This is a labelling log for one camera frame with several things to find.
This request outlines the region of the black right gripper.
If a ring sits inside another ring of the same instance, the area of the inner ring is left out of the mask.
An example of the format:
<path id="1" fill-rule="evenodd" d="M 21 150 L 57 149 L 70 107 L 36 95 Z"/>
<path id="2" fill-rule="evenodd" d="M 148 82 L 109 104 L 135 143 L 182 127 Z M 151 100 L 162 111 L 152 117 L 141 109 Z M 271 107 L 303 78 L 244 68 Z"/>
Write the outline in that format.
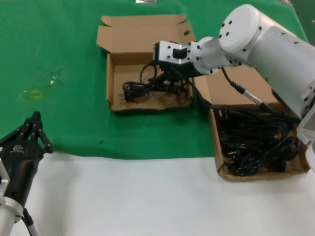
<path id="1" fill-rule="evenodd" d="M 159 75 L 155 73 L 153 77 L 148 79 L 148 83 L 163 84 L 165 81 L 169 81 L 169 90 L 184 90 L 184 78 L 197 77 L 197 70 L 191 62 L 184 64 L 160 62 L 159 68 L 163 71 L 163 73 Z"/>

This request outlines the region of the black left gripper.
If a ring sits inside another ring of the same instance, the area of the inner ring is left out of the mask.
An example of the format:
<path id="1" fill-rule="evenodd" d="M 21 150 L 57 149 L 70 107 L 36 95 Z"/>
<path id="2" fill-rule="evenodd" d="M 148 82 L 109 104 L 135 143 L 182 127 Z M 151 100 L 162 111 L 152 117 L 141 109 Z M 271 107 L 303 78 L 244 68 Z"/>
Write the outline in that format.
<path id="1" fill-rule="evenodd" d="M 35 141 L 40 139 L 43 149 L 37 142 L 28 138 Z M 4 196 L 24 207 L 43 154 L 54 152 L 43 131 L 40 112 L 34 112 L 21 126 L 1 138 L 0 146 L 4 148 L 2 161 L 10 179 Z"/>

